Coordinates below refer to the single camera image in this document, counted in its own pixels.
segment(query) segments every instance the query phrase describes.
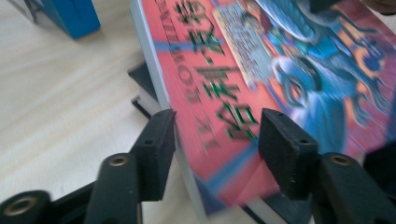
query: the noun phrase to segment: light wood grain surface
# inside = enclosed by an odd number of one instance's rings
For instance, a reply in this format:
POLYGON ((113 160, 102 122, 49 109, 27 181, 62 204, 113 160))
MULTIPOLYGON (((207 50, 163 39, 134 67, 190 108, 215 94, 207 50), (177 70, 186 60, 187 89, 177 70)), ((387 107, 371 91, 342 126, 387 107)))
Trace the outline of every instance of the light wood grain surface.
MULTIPOLYGON (((138 88, 126 71, 144 59, 129 0, 93 3, 101 30, 76 41, 0 1, 1 202, 31 189, 57 199, 92 182, 100 162, 128 151, 147 123, 130 102, 138 88)), ((198 223, 176 160, 164 200, 144 203, 144 219, 198 223)), ((253 221, 234 209, 210 223, 253 221)))

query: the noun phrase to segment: blue object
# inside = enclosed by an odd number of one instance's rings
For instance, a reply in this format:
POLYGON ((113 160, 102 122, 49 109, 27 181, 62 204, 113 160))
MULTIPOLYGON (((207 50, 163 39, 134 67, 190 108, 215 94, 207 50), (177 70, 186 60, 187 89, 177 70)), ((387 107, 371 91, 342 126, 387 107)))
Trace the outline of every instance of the blue object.
POLYGON ((55 24, 77 39, 100 27, 92 0, 31 0, 55 24))

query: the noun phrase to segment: blue dragon illustration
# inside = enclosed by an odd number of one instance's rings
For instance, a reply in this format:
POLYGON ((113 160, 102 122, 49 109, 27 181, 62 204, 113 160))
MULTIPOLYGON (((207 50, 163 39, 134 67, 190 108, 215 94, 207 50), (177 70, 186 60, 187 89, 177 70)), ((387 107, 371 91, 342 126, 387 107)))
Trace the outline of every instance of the blue dragon illustration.
POLYGON ((347 135, 344 100, 350 98, 356 122, 363 126, 370 118, 361 107, 368 101, 364 92, 357 90, 364 84, 375 107, 387 113, 389 102, 380 90, 379 77, 367 76, 358 66, 354 55, 338 37, 341 29, 358 46, 367 49, 375 45, 368 38, 356 39, 340 22, 340 18, 361 32, 362 29, 338 10, 328 9, 319 14, 308 10, 308 0, 257 0, 275 27, 267 34, 274 45, 290 43, 298 52, 286 53, 273 60, 276 80, 285 99, 292 107, 291 116, 320 143, 320 152, 342 152, 347 135))

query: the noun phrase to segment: book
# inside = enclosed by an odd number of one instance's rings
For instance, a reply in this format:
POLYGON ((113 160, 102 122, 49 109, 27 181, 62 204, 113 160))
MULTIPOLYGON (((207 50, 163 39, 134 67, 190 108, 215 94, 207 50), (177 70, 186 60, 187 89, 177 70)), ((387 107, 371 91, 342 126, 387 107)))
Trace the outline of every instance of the book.
POLYGON ((289 115, 320 153, 363 161, 396 138, 396 38, 358 0, 319 14, 308 0, 147 0, 131 10, 208 215, 278 194, 257 150, 263 108, 289 115))

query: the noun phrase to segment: book cover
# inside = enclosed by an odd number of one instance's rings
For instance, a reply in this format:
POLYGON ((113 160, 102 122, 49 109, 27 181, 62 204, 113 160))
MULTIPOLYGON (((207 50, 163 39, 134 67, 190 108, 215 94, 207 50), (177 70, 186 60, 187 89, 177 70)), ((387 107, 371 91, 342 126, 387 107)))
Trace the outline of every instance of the book cover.
POLYGON ((145 0, 205 211, 278 193, 257 150, 264 107, 357 160, 395 140, 395 35, 359 0, 145 0))

